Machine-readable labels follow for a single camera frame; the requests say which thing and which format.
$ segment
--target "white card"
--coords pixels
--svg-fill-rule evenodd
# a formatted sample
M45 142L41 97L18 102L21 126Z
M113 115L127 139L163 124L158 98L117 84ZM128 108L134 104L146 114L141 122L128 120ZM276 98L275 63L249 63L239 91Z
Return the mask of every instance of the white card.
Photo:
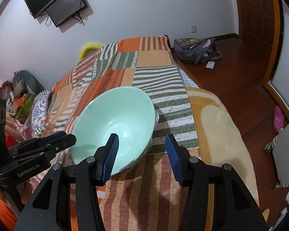
M206 68L212 69L214 67L215 62L214 61L208 61L208 64L206 65Z

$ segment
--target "orange clothing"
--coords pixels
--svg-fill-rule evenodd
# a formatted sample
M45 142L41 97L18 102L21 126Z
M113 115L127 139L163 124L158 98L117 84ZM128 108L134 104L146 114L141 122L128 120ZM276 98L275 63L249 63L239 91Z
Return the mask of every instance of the orange clothing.
M0 200L0 220L10 230L13 231L17 217L14 213Z

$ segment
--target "mint green bowl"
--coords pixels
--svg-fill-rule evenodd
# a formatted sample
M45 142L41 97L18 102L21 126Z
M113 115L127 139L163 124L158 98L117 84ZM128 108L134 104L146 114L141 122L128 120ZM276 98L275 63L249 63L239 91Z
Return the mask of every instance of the mint green bowl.
M136 164L151 144L156 115L150 97L141 89L123 86L108 90L91 101L80 114L71 147L75 164L93 156L111 133L119 136L119 150L112 175Z

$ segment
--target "pink shoe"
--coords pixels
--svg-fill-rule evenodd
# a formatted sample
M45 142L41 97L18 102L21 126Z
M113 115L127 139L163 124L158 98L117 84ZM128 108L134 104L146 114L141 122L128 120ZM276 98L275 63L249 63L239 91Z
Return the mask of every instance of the pink shoe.
M278 106L275 106L274 108L273 127L276 133L279 133L279 131L283 130L284 128L284 115L281 111L281 108Z

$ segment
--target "metal screw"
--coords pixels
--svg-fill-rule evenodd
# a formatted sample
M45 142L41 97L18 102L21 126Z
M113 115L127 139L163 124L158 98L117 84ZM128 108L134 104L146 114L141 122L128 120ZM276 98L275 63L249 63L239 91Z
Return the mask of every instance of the metal screw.
M95 158L94 158L94 157L88 157L88 158L86 159L86 161L87 161L88 163L91 163L91 162L94 162L94 161L95 161Z
M224 169L231 170L232 166L230 164L226 163L226 164L224 164Z
M198 158L197 157L191 157L190 158L190 162L191 163L197 163L199 160L198 160Z
M60 163L56 163L55 165L52 166L53 170L57 170L59 168L61 168L61 164Z

